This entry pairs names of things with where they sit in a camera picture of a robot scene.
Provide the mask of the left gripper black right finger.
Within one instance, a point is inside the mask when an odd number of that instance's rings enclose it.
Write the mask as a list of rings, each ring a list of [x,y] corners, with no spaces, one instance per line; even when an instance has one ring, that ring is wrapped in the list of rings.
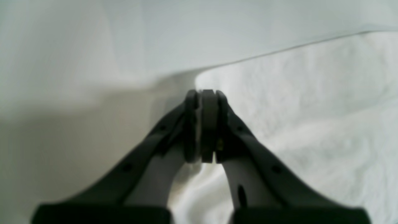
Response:
[[[226,96],[202,91],[202,161],[227,175],[233,224],[370,224],[363,208],[334,202],[300,180],[262,145]]]

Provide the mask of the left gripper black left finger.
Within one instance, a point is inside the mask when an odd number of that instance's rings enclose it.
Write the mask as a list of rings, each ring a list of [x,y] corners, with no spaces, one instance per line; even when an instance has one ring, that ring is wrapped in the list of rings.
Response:
[[[166,114],[104,177],[64,202],[41,204],[33,224],[171,224],[167,208],[173,179],[200,157],[196,140],[199,95]]]

